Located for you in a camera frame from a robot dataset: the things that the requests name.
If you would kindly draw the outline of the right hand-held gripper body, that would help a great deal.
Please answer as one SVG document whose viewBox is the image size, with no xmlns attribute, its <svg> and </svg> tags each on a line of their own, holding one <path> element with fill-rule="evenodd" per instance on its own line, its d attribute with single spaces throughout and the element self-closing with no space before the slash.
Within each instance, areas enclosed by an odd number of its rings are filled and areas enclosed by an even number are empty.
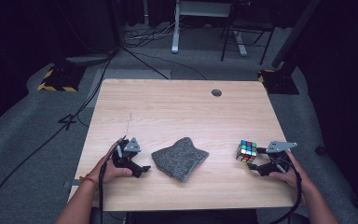
<svg viewBox="0 0 358 224">
<path fill-rule="evenodd" d="M 285 150 L 296 146 L 297 143 L 271 141 L 270 144 L 265 147 L 270 162 L 260 165 L 260 172 L 258 173 L 260 173 L 261 176 L 269 175 L 272 172 L 286 173 L 292 162 L 285 153 Z"/>
</svg>

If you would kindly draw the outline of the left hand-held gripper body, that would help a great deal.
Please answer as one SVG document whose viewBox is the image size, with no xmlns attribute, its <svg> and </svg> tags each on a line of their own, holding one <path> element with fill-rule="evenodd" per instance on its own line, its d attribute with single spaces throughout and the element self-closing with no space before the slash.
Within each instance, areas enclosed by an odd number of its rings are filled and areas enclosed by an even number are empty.
<svg viewBox="0 0 358 224">
<path fill-rule="evenodd" d="M 140 151 L 140 146 L 134 137 L 131 140 L 123 138 L 117 141 L 113 149 L 112 162 L 117 168 L 128 168 L 134 175 L 140 175 L 142 167 L 132 161 Z"/>
</svg>

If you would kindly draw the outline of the multicoloured puzzle cube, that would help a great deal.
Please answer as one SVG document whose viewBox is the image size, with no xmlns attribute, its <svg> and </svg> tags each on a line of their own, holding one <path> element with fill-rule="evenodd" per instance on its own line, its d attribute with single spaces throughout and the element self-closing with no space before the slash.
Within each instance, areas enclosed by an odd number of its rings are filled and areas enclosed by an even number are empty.
<svg viewBox="0 0 358 224">
<path fill-rule="evenodd" d="M 241 140 L 237 149 L 236 160 L 252 163 L 257 157 L 256 147 L 255 142 Z"/>
</svg>

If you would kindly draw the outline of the grey cloth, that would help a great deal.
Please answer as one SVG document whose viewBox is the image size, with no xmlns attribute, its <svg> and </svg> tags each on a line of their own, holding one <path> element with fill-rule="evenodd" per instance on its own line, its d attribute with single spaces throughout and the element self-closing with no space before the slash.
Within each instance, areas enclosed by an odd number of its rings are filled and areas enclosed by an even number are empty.
<svg viewBox="0 0 358 224">
<path fill-rule="evenodd" d="M 209 152 L 196 148 L 189 137 L 184 137 L 170 147 L 153 152 L 152 159 L 161 172 L 185 182 L 196 166 L 209 155 Z"/>
</svg>

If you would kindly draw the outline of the person's right hand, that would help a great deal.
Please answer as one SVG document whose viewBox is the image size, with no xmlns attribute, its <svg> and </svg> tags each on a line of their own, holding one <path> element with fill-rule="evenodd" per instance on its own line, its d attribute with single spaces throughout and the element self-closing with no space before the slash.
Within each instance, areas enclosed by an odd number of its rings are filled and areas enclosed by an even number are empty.
<svg viewBox="0 0 358 224">
<path fill-rule="evenodd" d="M 288 155 L 290 161 L 292 162 L 297 172 L 299 173 L 301 177 L 301 188 L 305 190 L 306 186 L 310 182 L 308 175 L 304 171 L 301 164 L 296 160 L 295 156 L 293 155 L 290 149 L 286 149 L 285 153 Z M 293 168 L 290 168 L 286 173 L 272 172 L 268 176 L 276 180 L 284 181 L 289 186 L 296 189 L 296 172 Z"/>
</svg>

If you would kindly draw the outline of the person's left hand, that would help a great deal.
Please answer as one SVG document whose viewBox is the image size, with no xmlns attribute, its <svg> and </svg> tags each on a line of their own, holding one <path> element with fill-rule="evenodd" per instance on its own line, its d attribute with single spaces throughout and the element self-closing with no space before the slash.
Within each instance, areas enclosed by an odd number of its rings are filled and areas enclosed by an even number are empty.
<svg viewBox="0 0 358 224">
<path fill-rule="evenodd" d="M 93 179 L 97 183 L 100 183 L 99 180 L 99 174 L 101 171 L 101 168 L 104 164 L 106 164 L 104 176 L 103 176 L 103 183 L 108 183 L 112 181 L 116 177 L 122 177 L 122 176 L 131 176 L 132 170 L 129 168 L 117 168 L 113 162 L 109 159 L 110 154 L 114 151 L 114 149 L 117 147 L 117 143 L 114 143 L 108 150 L 108 152 L 100 158 L 100 160 L 97 162 L 95 167 L 87 174 L 87 177 Z"/>
</svg>

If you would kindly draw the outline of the yellow-black striped stand base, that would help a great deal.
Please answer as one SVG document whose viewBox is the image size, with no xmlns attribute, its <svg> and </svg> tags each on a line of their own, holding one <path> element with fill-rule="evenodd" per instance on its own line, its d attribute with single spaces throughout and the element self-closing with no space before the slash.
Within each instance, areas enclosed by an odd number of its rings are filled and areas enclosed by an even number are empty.
<svg viewBox="0 0 358 224">
<path fill-rule="evenodd" d="M 76 65 L 67 68 L 51 66 L 37 89 L 39 91 L 76 92 L 79 90 L 85 71 L 85 67 Z"/>
<path fill-rule="evenodd" d="M 281 71 L 260 70 L 257 72 L 257 79 L 263 84 L 268 94 L 299 95 L 292 77 L 283 74 Z"/>
</svg>

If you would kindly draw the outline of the grey floor tape piece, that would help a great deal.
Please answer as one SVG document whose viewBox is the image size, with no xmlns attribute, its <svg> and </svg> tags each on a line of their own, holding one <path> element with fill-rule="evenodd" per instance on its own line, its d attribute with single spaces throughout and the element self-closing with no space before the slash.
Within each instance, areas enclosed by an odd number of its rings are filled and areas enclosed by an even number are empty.
<svg viewBox="0 0 358 224">
<path fill-rule="evenodd" d="M 71 181 L 65 181 L 63 183 L 63 187 L 65 189 L 70 189 L 73 186 L 75 186 L 75 187 L 79 186 L 79 183 L 80 183 L 79 179 L 73 179 Z"/>
</svg>

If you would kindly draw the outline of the grey flat stand base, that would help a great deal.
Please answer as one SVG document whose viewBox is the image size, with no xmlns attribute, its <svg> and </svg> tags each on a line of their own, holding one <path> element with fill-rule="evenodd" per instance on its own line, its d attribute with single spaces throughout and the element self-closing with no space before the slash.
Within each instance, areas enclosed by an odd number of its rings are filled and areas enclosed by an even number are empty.
<svg viewBox="0 0 358 224">
<path fill-rule="evenodd" d="M 69 63 L 95 64 L 106 62 L 111 57 L 110 54 L 87 54 L 81 56 L 68 57 Z"/>
</svg>

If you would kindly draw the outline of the black slanted stand pole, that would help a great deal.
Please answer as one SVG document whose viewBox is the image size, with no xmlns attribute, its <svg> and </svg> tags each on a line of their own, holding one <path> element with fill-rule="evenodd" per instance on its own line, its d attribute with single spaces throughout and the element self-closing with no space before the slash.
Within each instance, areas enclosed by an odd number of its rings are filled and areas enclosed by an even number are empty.
<svg viewBox="0 0 358 224">
<path fill-rule="evenodd" d="M 322 0 L 310 0 L 310 2 L 307 4 L 303 13 L 299 17 L 296 25 L 294 26 L 291 34 L 287 37 L 278 54 L 272 61 L 271 66 L 273 68 L 278 68 L 280 64 L 288 57 L 290 49 L 294 46 L 296 40 L 300 36 L 302 30 L 307 25 L 310 17 L 312 16 L 321 1 Z"/>
</svg>

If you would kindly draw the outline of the white desk frame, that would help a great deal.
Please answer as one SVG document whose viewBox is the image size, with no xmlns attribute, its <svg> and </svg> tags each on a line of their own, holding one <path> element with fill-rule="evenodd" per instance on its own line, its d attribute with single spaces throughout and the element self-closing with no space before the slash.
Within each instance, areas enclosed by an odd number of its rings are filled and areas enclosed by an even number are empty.
<svg viewBox="0 0 358 224">
<path fill-rule="evenodd" d="M 175 0 L 171 52 L 175 54 L 179 51 L 181 16 L 226 18 L 229 13 L 229 8 L 230 3 L 210 2 L 208 0 Z"/>
</svg>

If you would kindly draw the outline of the black metal chair frame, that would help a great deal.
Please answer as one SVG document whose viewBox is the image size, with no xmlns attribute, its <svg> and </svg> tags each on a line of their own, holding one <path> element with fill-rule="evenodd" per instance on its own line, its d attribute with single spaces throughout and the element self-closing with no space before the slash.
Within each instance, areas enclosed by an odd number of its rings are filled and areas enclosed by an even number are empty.
<svg viewBox="0 0 358 224">
<path fill-rule="evenodd" d="M 245 32 L 258 34 L 252 46 L 264 49 L 259 62 L 262 64 L 276 28 L 276 13 L 269 0 L 235 0 L 230 5 L 227 22 L 220 35 L 224 39 L 220 61 L 225 58 L 229 34 Z"/>
</svg>

